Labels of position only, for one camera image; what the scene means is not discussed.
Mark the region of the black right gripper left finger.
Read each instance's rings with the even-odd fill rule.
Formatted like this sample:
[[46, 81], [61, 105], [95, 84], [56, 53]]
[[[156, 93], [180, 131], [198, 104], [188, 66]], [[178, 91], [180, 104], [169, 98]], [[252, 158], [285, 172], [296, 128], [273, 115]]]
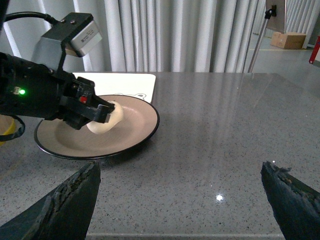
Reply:
[[101, 170], [89, 162], [0, 227], [2, 240], [84, 240], [95, 209]]

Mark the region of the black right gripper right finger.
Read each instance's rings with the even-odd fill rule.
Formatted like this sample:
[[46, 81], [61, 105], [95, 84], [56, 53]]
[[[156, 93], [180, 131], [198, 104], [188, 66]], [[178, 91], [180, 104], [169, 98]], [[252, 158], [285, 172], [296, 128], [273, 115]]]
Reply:
[[320, 193], [289, 174], [290, 168], [262, 164], [261, 181], [286, 240], [320, 238]]

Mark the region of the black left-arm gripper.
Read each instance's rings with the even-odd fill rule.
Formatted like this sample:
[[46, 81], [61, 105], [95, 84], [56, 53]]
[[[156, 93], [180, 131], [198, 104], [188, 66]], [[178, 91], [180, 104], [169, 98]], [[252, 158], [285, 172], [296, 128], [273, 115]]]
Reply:
[[107, 122], [115, 110], [114, 103], [92, 94], [88, 84], [71, 73], [56, 73], [43, 64], [5, 53], [0, 55], [2, 115], [61, 119], [79, 130], [90, 121]]

